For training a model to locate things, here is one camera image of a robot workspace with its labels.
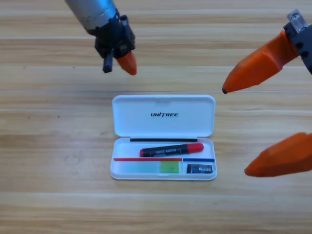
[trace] metal robot arm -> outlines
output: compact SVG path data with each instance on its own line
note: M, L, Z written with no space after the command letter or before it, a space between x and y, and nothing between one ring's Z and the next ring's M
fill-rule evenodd
M137 73L133 34L126 15L120 16L113 0L65 0L88 34L95 36L95 48L104 59L104 73L113 70L113 58L131 75Z

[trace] blue stripe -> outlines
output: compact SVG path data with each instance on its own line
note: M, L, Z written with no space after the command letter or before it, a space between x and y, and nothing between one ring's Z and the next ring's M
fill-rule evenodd
M215 162L214 158L184 158L183 162Z

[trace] wood grain surface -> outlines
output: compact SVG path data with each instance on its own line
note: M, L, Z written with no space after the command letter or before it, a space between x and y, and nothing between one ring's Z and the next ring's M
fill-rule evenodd
M136 35L138 74L102 72L63 0L0 0L1 234L310 234L312 172L253 178L270 145L312 132L312 77L300 58L224 95L232 68L310 0L115 0ZM112 99L216 99L218 176L209 182L110 176Z

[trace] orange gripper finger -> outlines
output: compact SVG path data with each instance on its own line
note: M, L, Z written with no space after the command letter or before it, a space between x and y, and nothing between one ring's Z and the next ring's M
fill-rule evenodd
M116 60L121 68L130 75L134 76L137 74L137 61L132 51L129 51L124 57L117 58Z
M225 80L222 91L229 92L259 85L298 57L285 31L240 61Z
M272 177L312 170L312 134L297 133L264 150L245 169L255 177Z

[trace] red marker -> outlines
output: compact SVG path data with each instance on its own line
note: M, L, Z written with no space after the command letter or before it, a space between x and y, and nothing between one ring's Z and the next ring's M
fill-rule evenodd
M203 151L202 143L171 145L164 147L154 147L140 150L140 157L165 157L173 155L186 155Z

